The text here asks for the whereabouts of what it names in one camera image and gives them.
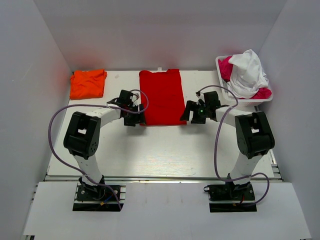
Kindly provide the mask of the red t-shirt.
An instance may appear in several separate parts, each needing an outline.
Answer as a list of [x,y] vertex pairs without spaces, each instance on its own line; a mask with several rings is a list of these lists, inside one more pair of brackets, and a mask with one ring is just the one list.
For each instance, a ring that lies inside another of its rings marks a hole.
[[146,111],[146,126],[186,125],[180,118],[185,110],[185,100],[179,69],[163,72],[139,72],[141,103]]

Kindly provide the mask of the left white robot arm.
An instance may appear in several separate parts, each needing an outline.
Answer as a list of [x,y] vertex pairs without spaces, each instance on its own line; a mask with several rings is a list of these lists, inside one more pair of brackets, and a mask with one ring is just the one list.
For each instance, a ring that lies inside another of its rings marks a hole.
[[120,95],[111,99],[104,106],[87,113],[76,111],[72,114],[63,146],[75,158],[82,177],[80,182],[88,187],[88,193],[99,200],[105,196],[104,176],[99,170],[96,152],[99,147],[101,128],[123,119],[127,127],[145,124],[144,112],[149,107],[137,103],[140,98],[133,90],[122,90]]

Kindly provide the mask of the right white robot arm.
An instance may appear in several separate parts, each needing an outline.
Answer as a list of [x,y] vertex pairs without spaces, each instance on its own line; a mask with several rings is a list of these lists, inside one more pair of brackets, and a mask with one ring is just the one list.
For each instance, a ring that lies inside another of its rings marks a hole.
[[235,109],[234,106],[221,105],[216,91],[197,92],[197,101],[188,100],[181,121],[191,121],[192,124],[205,124],[207,119],[219,123],[214,143],[214,170],[217,170],[218,138],[225,123],[235,128],[239,155],[232,171],[225,182],[230,183],[225,188],[226,195],[236,200],[244,193],[244,187],[260,159],[275,146],[267,116],[263,111],[248,112]]

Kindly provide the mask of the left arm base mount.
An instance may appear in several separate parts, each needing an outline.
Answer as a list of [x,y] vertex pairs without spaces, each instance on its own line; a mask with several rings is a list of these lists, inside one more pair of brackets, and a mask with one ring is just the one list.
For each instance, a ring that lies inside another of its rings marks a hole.
[[125,202],[125,186],[88,185],[79,179],[76,187],[73,212],[120,212]]

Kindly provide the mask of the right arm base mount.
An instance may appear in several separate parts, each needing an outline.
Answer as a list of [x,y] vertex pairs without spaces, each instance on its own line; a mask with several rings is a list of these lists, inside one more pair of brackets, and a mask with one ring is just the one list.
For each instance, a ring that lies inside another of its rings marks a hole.
[[250,213],[257,211],[256,198],[250,182],[210,184],[203,188],[208,194],[211,213]]

